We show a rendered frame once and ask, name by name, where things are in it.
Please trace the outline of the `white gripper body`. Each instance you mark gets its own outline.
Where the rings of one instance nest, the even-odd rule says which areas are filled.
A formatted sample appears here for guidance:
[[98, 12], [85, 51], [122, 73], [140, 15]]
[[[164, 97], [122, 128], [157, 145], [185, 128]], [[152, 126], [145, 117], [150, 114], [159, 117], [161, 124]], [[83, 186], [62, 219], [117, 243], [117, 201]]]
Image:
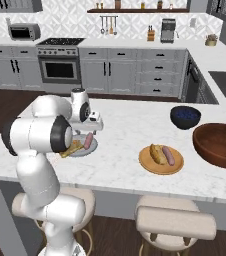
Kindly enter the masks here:
[[72, 123], [71, 126], [73, 130], [76, 131], [78, 134], [80, 134], [82, 131], [92, 132], [93, 134], [96, 134], [98, 131], [103, 130], [104, 124], [102, 120], [99, 120], [98, 122], [85, 121], [83, 123]]

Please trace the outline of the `pink sausage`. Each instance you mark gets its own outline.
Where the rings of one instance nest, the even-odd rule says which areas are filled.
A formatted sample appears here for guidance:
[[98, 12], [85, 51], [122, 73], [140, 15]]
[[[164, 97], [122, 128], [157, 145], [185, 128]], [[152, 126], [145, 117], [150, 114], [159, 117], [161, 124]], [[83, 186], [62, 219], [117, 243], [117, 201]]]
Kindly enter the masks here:
[[167, 146], [163, 146], [162, 151], [163, 151], [165, 157], [167, 158], [168, 164], [170, 166], [174, 166], [175, 165], [175, 159], [174, 159], [170, 149]]
[[87, 150], [89, 149], [91, 143], [93, 141], [93, 133], [88, 133], [84, 142], [84, 149]]

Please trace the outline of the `grey plate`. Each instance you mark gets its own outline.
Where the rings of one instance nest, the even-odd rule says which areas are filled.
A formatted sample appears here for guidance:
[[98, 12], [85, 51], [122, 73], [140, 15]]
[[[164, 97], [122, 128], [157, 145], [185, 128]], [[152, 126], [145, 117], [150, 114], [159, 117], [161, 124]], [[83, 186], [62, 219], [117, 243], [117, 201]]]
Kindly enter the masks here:
[[[80, 135], [74, 135], [73, 136], [74, 140], [79, 140], [81, 142], [81, 144], [84, 144], [85, 140], [86, 140], [86, 134], [80, 134]], [[93, 138], [91, 145], [88, 149], [80, 149], [77, 150], [76, 152], [70, 154], [70, 157], [84, 157], [87, 156], [89, 154], [91, 154], [93, 151], [96, 150], [98, 146], [98, 142], [96, 140], [96, 138]]]

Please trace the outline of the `golden bread bun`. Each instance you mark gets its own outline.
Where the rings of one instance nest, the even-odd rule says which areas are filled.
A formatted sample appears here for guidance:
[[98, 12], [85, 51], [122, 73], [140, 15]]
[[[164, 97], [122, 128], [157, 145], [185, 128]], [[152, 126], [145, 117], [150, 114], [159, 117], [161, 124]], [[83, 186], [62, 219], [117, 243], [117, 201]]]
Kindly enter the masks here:
[[60, 152], [60, 156], [62, 158], [65, 158], [82, 148], [83, 148], [83, 144], [81, 143], [80, 140], [73, 140], [71, 146], [66, 151]]
[[160, 145], [151, 144], [149, 152], [155, 163], [159, 165], [166, 165], [168, 163], [167, 158], [164, 155], [162, 147]]

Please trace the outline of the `orange plate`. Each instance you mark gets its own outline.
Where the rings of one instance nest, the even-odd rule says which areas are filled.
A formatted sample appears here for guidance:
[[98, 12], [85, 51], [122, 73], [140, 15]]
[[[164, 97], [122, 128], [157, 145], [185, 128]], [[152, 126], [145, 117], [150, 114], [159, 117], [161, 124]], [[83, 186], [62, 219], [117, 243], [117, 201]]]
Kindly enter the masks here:
[[139, 162], [141, 166], [146, 170], [148, 170], [149, 172], [152, 172], [154, 174], [159, 174], [159, 175], [170, 175], [181, 170], [184, 165], [183, 156], [177, 150], [169, 146], [167, 147], [170, 149], [175, 159], [174, 166], [170, 166], [168, 163], [166, 165], [159, 165], [155, 163], [152, 157], [150, 156], [150, 152], [149, 152], [150, 146], [143, 148], [139, 153]]

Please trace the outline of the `dark blue bowl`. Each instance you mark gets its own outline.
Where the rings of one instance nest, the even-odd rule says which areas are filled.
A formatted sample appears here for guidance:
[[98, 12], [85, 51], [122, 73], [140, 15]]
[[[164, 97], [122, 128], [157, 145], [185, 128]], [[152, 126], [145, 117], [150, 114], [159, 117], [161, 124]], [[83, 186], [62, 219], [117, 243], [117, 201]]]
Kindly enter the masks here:
[[170, 111], [170, 119], [177, 128], [188, 130], [200, 122], [201, 112], [189, 106], [176, 106]]

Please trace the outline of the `brown wooden bowl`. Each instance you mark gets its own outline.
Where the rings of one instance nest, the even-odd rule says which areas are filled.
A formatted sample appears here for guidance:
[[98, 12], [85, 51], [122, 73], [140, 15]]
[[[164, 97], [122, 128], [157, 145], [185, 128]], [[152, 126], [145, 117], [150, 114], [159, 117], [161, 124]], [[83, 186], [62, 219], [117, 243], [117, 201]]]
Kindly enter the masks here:
[[226, 124], [206, 123], [192, 135], [196, 152], [207, 162], [226, 168]]

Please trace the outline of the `stainless steel oven range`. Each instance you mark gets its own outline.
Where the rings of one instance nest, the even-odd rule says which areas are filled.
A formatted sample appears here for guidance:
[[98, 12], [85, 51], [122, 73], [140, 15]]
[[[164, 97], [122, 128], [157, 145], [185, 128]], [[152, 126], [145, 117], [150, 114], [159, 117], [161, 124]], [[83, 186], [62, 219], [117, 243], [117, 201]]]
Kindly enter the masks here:
[[81, 88], [78, 45], [84, 38], [48, 38], [36, 45], [43, 86], [48, 93]]

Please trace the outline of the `grey base cupboard run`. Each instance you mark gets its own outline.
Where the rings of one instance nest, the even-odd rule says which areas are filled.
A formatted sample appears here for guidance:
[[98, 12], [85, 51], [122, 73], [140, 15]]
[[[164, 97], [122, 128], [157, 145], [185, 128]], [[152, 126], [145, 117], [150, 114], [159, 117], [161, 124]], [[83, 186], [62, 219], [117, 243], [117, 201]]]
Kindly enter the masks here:
[[43, 90], [34, 46], [0, 45], [0, 89]]
[[80, 48], [79, 54], [82, 86], [90, 93], [179, 96], [184, 50]]

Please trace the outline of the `beige bar stool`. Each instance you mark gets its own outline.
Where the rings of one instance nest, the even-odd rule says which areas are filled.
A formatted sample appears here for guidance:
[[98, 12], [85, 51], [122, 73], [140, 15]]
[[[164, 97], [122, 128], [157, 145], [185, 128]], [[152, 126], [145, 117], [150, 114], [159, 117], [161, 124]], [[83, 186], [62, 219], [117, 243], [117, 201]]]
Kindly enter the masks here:
[[12, 203], [14, 215], [43, 221], [47, 244], [39, 256], [86, 256], [74, 233], [89, 223], [94, 210], [92, 192], [71, 187], [19, 193]]
[[135, 223], [143, 238], [139, 256], [149, 256], [150, 247], [162, 256], [189, 256], [198, 240], [214, 240], [217, 231], [215, 218], [192, 200], [152, 195], [138, 200]]

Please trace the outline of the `wooden knife block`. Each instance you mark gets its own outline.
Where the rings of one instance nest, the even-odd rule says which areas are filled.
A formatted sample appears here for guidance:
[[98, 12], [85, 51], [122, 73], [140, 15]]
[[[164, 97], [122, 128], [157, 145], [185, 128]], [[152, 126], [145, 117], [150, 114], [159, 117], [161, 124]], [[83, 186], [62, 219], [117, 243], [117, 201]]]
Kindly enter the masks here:
[[148, 26], [147, 32], [147, 41], [154, 41], [155, 40], [155, 30], [152, 28], [152, 25]]

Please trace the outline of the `silver toaster oven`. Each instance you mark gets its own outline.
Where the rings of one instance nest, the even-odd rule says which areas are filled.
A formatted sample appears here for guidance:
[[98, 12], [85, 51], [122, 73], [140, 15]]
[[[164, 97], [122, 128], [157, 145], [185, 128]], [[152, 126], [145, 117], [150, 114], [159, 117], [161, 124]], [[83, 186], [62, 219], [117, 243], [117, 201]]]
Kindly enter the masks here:
[[14, 23], [8, 26], [12, 40], [35, 41], [41, 37], [40, 27], [37, 23]]

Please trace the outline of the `black dishwasher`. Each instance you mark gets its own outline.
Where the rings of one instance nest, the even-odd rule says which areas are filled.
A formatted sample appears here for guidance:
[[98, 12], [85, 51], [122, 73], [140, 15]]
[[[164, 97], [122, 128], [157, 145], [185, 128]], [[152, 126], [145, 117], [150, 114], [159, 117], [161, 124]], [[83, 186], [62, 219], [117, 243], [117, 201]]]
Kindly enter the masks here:
[[185, 103], [218, 105], [218, 100], [191, 55], [188, 55], [184, 71], [181, 100]]

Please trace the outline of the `silver coffee machine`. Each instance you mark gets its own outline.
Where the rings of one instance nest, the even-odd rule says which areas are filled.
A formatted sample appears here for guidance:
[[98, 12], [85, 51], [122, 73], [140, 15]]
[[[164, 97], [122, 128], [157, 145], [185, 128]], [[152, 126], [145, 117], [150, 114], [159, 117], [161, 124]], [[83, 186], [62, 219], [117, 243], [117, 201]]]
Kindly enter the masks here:
[[161, 26], [161, 43], [173, 43], [176, 29], [176, 20], [171, 18], [164, 18]]

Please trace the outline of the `basket with plant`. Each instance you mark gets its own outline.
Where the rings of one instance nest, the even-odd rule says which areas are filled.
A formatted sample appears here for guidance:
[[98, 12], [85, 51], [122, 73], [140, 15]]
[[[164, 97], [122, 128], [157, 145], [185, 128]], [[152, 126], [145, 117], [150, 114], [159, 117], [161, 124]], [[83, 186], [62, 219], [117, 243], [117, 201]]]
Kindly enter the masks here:
[[218, 37], [216, 34], [210, 34], [206, 36], [205, 45], [215, 46], [217, 44]]

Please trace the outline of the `rail with hanging utensils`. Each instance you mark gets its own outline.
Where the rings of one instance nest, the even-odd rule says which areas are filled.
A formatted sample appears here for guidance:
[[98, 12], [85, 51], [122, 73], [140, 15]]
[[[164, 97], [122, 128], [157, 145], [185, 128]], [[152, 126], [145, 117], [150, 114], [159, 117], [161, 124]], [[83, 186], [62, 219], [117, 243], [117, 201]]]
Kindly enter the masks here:
[[102, 35], [117, 35], [117, 18], [118, 16], [101, 16], [101, 29], [100, 33]]

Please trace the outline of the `brown wooden wall shelf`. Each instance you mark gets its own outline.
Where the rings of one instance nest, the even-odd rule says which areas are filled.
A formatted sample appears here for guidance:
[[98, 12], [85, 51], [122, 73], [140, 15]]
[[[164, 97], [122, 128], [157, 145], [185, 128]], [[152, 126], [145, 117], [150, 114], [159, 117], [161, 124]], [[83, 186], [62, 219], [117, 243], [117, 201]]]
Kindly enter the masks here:
[[87, 13], [189, 13], [187, 8], [173, 9], [90, 9]]

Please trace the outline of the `grey wall cupboard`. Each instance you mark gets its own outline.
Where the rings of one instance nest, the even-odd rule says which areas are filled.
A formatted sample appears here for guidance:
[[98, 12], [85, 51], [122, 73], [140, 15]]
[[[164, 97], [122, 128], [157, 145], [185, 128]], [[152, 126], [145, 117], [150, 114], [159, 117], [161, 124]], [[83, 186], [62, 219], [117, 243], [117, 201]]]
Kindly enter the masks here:
[[0, 0], [0, 13], [37, 13], [42, 10], [42, 0]]

